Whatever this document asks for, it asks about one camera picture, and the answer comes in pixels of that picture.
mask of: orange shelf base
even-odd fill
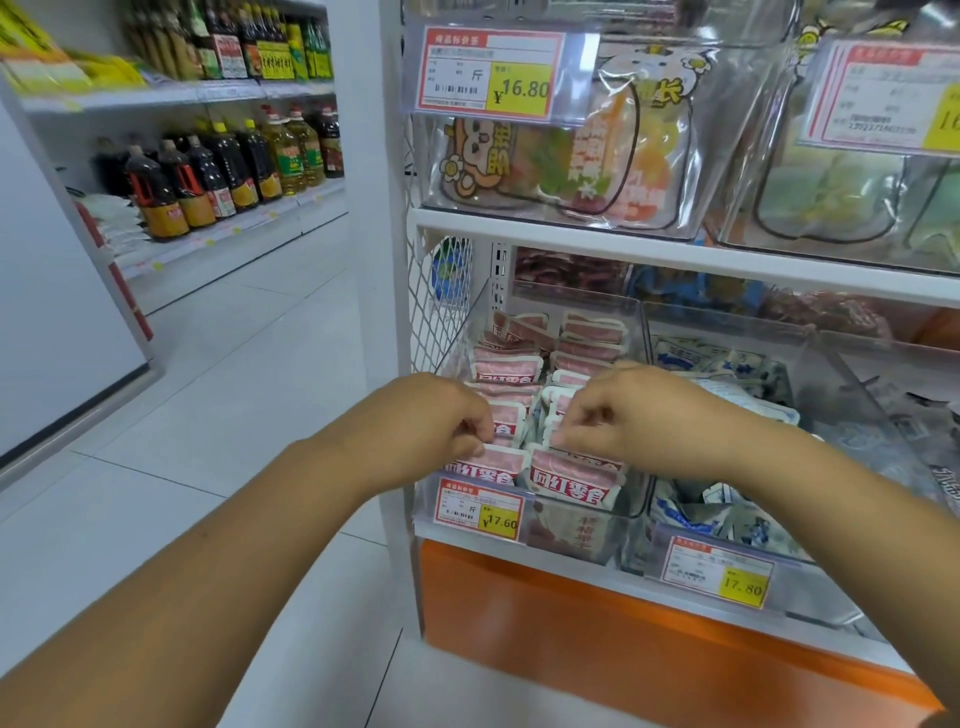
[[[916,728],[916,678],[454,546],[420,549],[426,640],[668,728]]]

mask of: yellow price label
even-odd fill
[[[726,567],[720,579],[720,596],[759,609],[767,596],[770,577],[754,571]]]
[[[491,68],[487,111],[545,119],[553,97],[549,63],[497,63]]]
[[[516,533],[520,528],[519,513],[509,508],[500,508],[496,505],[483,503],[480,506],[480,522],[477,530],[502,536],[505,539],[516,540]]]
[[[940,97],[924,149],[960,153],[960,84],[951,84]]]

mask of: cartoon character print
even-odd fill
[[[614,55],[600,66],[600,75],[633,77],[640,100],[662,109],[688,98],[712,67],[709,51],[646,45]]]
[[[511,124],[487,119],[454,119],[444,128],[452,152],[440,163],[444,182],[457,196],[467,199],[479,190],[496,189],[510,174],[514,141]]]

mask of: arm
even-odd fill
[[[960,716],[960,522],[796,427],[652,367],[590,380],[569,449],[727,482],[779,521]]]
[[[487,403],[397,379],[294,443],[0,680],[0,726],[215,726],[327,542],[370,497],[482,448]]]

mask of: cooking oil bottle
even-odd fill
[[[306,189],[300,143],[293,133],[283,126],[273,109],[264,107],[264,111],[267,112],[267,128],[263,133],[270,142],[270,151],[280,173],[280,186],[283,187],[284,195],[295,195]]]
[[[303,179],[306,186],[316,187],[326,181],[324,176],[324,155],[320,151],[320,136],[313,127],[303,121],[303,112],[300,107],[293,105],[290,108],[290,121],[287,129],[293,132],[300,144],[300,156],[303,160]]]

